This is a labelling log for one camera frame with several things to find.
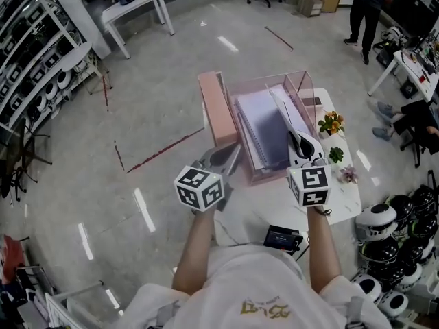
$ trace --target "white t-shirt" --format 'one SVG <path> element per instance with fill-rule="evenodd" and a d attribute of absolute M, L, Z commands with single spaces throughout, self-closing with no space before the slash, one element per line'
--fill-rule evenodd
<path fill-rule="evenodd" d="M 345 277 L 320 294 L 306 283 L 294 259 L 261 246 L 214 248 L 208 280 L 192 296 L 155 284 L 139 289 L 117 329 L 345 328 L 352 297 L 364 298 L 367 328 L 391 329 L 385 316 Z"/>

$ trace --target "sneaker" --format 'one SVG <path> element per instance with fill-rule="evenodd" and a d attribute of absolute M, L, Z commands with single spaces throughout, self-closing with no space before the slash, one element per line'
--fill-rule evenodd
<path fill-rule="evenodd" d="M 388 131 L 383 128 L 372 128 L 372 133 L 377 138 L 383 139 L 384 141 L 390 141 L 390 138 L 392 137 L 389 135 Z"/>
<path fill-rule="evenodd" d="M 344 39 L 343 41 L 346 45 L 357 45 L 358 44 L 358 42 L 356 40 L 353 40 L 351 38 Z"/>
<path fill-rule="evenodd" d="M 393 112 L 393 107 L 388 103 L 383 103 L 381 101 L 377 102 L 378 111 L 386 117 L 393 118 L 395 113 Z"/>
<path fill-rule="evenodd" d="M 369 54 L 361 51 L 361 58 L 363 59 L 364 64 L 369 64 Z"/>

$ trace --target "person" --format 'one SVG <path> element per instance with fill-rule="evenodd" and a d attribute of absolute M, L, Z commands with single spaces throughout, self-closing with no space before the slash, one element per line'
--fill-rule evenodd
<path fill-rule="evenodd" d="M 412 127 L 420 143 L 429 149 L 431 154 L 439 151 L 439 130 L 437 112 L 431 109 L 424 100 L 415 101 L 395 110 L 388 103 L 378 101 L 377 108 L 384 119 L 391 122 L 389 128 L 372 128 L 372 133 L 385 141 L 389 141 L 394 133 L 401 135 Z"/>
<path fill-rule="evenodd" d="M 351 8 L 350 24 L 351 36 L 344 39 L 347 45 L 356 45 L 358 42 L 359 26 L 363 18 L 366 20 L 366 28 L 363 35 L 363 49 L 361 58 L 365 64 L 369 64 L 369 52 L 377 30 L 379 14 L 384 3 L 392 0 L 354 0 Z"/>
<path fill-rule="evenodd" d="M 391 329 L 372 300 L 342 276 L 327 217 L 316 208 L 307 209 L 311 287 L 295 260 L 279 249 L 211 250 L 214 212 L 196 215 L 172 289 L 143 285 L 118 329 Z"/>

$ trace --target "helmet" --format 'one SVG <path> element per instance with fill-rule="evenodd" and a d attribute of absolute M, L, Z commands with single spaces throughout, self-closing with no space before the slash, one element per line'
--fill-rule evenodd
<path fill-rule="evenodd" d="M 409 304 L 407 296 L 398 291 L 389 291 L 378 304 L 378 308 L 388 317 L 398 317 Z"/>
<path fill-rule="evenodd" d="M 424 249 L 428 246 L 428 239 L 410 238 L 404 241 L 399 250 L 398 259 L 404 263 L 413 263 L 420 260 Z"/>
<path fill-rule="evenodd" d="M 421 217 L 427 213 L 436 213 L 434 206 L 434 192 L 431 188 L 421 185 L 412 195 L 412 203 L 414 212 L 417 217 Z"/>
<path fill-rule="evenodd" d="M 435 250 L 434 240 L 430 239 L 428 240 L 428 244 L 424 249 L 422 256 L 420 257 L 420 262 L 422 264 L 427 262 L 431 258 L 431 255 L 434 253 L 434 250 Z"/>
<path fill-rule="evenodd" d="M 396 260 L 398 254 L 398 243 L 391 236 L 380 241 L 365 243 L 359 253 L 365 260 L 371 262 L 389 264 Z"/>
<path fill-rule="evenodd" d="M 396 211 L 386 204 L 365 209 L 357 218 L 355 225 L 360 241 L 379 241 L 388 238 L 398 227 L 394 222 Z"/>
<path fill-rule="evenodd" d="M 409 235 L 415 238 L 432 238 L 438 231 L 436 215 L 427 215 L 409 224 Z"/>
<path fill-rule="evenodd" d="M 419 263 L 406 264 L 404 267 L 404 278 L 397 289 L 401 292 L 409 291 L 422 275 L 423 267 Z"/>
<path fill-rule="evenodd" d="M 374 276 L 382 286 L 382 291 L 393 290 L 404 278 L 404 266 L 402 262 L 395 262 L 383 267 L 382 265 L 371 265 L 368 273 Z"/>
<path fill-rule="evenodd" d="M 358 274 L 352 279 L 352 283 L 361 288 L 372 302 L 376 302 L 379 299 L 381 295 L 381 285 L 378 283 L 378 280 L 372 276 L 364 273 Z"/>
<path fill-rule="evenodd" d="M 396 195 L 390 200 L 390 205 L 396 211 L 396 219 L 394 222 L 398 223 L 399 231 L 407 224 L 407 219 L 413 212 L 412 200 L 406 195 Z"/>

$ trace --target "pink box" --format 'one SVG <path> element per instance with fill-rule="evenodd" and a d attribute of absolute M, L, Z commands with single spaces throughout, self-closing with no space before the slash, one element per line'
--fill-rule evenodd
<path fill-rule="evenodd" d="M 220 83 L 221 73 L 208 72 L 198 76 L 206 113 L 211 125 L 215 146 L 234 143 L 238 140 L 237 129 L 233 122 L 226 97 Z"/>
<path fill-rule="evenodd" d="M 280 169 L 278 171 L 264 171 L 263 169 L 255 169 L 250 155 L 248 143 L 237 115 L 238 109 L 235 106 L 235 100 L 239 95 L 255 93 L 264 90 L 267 87 L 271 88 L 279 84 L 282 85 L 285 92 L 289 95 L 289 98 L 293 101 L 295 107 L 298 109 L 300 115 L 305 121 L 306 126 L 311 132 L 311 135 L 316 140 L 320 141 L 316 132 L 316 111 L 313 110 L 313 108 L 306 109 L 302 100 L 300 100 L 300 95 L 304 97 L 313 97 L 313 85 L 308 72 L 301 71 L 282 75 L 271 75 L 269 77 L 261 77 L 244 82 L 226 84 L 228 105 L 239 133 L 240 141 L 246 153 L 246 155 L 244 155 L 244 159 L 242 160 L 242 165 L 244 166 L 249 185 L 284 178 L 286 176 L 286 170 Z"/>

